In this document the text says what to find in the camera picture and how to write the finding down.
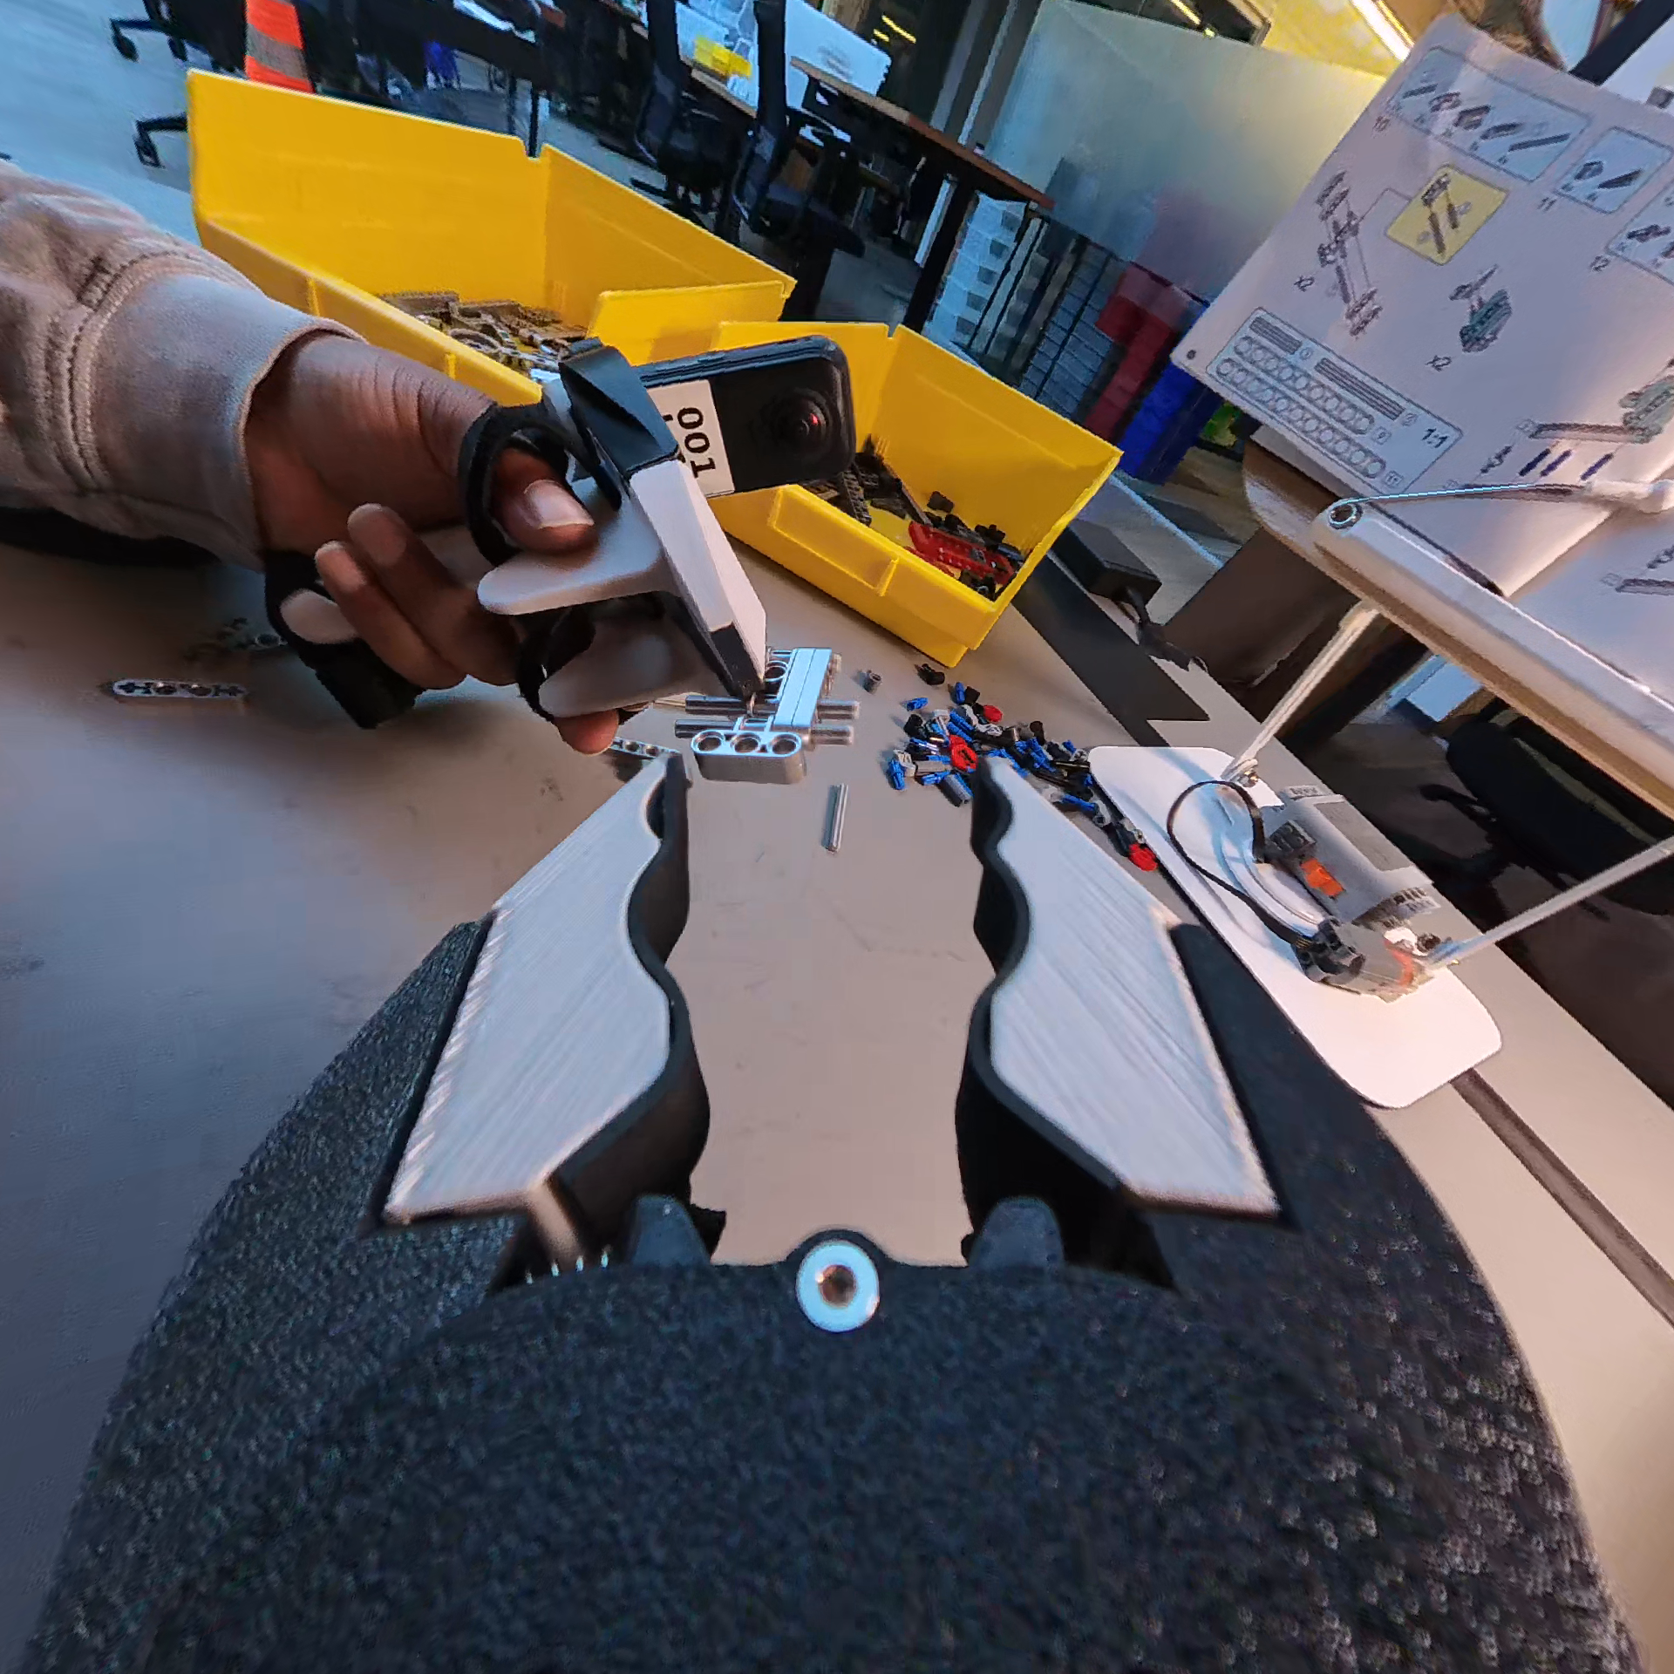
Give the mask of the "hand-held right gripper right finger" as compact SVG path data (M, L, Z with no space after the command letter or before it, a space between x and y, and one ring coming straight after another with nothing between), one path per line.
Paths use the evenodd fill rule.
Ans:
M1008 1200L1044 1204L1064 1244L1145 1212L1277 1222L1183 925L1010 772L980 768L968 814L990 963L956 1089L972 1232Z

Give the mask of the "grey brick beam assembly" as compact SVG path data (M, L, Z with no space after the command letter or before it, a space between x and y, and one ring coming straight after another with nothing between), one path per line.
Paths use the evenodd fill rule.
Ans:
M816 748L854 742L860 706L830 694L840 672L842 660L826 648L769 652L765 686L755 698L669 698L679 714L675 736L707 782L802 782Z

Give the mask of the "grey desk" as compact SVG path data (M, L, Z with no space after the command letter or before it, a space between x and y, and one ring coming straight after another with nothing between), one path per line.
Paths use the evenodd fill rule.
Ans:
M775 642L882 676L797 788L691 790L673 955L711 1097L719 1256L854 1228L950 1264L970 1228L952 1103L972 1003L968 816L876 754L906 650L755 555ZM87 1454L193 1236L270 1125L450 929L617 788L510 692L360 732L282 656L211 662L246 573L3 551L3 1671ZM117 678L227 682L147 708ZM842 848L822 850L828 788Z

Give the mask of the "person's left hand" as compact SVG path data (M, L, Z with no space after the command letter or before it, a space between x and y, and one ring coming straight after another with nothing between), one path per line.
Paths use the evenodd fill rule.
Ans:
M424 690L512 686L520 632L426 535L462 519L458 465L490 399L326 334L254 387L243 451L262 553L308 555L350 640Z

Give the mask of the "small yellow parts bin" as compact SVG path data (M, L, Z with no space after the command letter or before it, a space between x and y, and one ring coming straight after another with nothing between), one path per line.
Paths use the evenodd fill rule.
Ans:
M968 525L1002 531L1020 553L1014 583L986 601L916 557L902 519L876 511L864 527L808 489L715 499L713 513L729 537L918 654L954 666L1014 605L1056 537L1107 481L1117 451L906 328L729 322L715 330L713 348L810 334L832 340L846 359L860 441L874 445L916 501L940 495Z

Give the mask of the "heap of black red parts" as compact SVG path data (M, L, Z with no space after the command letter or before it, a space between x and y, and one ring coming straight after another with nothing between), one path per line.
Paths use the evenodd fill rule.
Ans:
M1026 567L1024 553L1000 527L972 527L954 501L936 491L914 495L874 443L866 443L842 473L808 491L984 601L998 601Z

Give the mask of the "heap of grey brick parts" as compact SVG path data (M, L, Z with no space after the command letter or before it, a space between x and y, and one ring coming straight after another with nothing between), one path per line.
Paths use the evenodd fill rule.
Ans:
M575 348L589 342L559 316L514 300L464 300L450 290L408 290L382 294L380 302L533 383L555 379Z

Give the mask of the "grey orange toy motor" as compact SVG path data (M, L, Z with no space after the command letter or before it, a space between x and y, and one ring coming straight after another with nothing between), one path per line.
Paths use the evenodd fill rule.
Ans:
M1384 1003L1434 975L1430 880L1343 796L1291 788L1261 804L1231 778L1187 784L1163 838L1201 884L1241 906L1315 987Z

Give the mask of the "dark background table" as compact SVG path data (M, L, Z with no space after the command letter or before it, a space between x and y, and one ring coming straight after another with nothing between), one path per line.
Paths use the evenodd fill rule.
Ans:
M1022 204L1042 214L1054 210L1048 194L998 168L982 152L938 132L926 120L810 63L793 57L787 65L801 72L812 90L836 102L842 112L838 128L850 134L854 130L878 132L904 144L910 156L926 166L930 182L948 188L946 208L936 214L926 254L916 264L918 280L906 306L906 330L922 332L928 324L978 198Z

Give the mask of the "pile of blue brick pieces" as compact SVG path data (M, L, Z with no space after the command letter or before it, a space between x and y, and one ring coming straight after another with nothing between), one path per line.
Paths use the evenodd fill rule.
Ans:
M880 758L892 792L922 786L954 808L968 808L976 772L992 764L1030 784L1048 806L1091 826L1131 868L1157 874L1151 844L1097 788L1089 752L1052 740L1040 722L1008 720L976 688L936 664L920 662L912 674L926 692L900 700L896 736Z

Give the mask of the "stack of coloured crates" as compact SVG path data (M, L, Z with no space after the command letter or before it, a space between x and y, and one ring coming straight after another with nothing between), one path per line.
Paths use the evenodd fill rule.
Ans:
M1119 471L1135 483L1165 483L1221 409L1213 389L1173 363L1205 308L1181 286L1129 264L1095 320L1107 353L1080 421L1117 449Z

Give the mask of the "large yellow parts bin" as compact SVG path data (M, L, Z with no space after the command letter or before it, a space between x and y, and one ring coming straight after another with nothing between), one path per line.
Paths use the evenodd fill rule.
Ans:
M523 405L537 387L386 302L545 310L633 363L773 344L793 280L551 148L213 72L185 80L199 242L266 298Z

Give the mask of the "brown stand board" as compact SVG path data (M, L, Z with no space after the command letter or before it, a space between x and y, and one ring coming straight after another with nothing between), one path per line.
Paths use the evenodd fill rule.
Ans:
M1378 621L1452 662L1484 692L1536 722L1638 800L1671 814L1669 579L1604 575L1626 553L1582 545L1506 601L1380 513L1329 507L1325 491L1261 449L1243 469L1267 535L1353 597L1325 648L1243 748L1251 768L1271 740Z

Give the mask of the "orange traffic cone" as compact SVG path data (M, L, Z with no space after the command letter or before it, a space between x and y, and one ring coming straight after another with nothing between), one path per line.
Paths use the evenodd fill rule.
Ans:
M282 92L314 92L294 3L243 3L243 78Z

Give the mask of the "metal book stand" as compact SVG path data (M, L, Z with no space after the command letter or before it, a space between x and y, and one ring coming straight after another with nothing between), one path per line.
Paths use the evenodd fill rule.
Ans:
M1671 814L1669 702L1572 636L1528 617L1474 571L1388 515L1438 501L1578 505L1639 517L1669 513L1669 481L1645 485L1510 485L1398 495L1337 495L1257 451L1243 469L1247 503L1267 535L1345 587L1353 609L1269 712L1221 778L1253 784L1259 756L1351 648L1388 621L1452 662L1578 758L1659 816Z

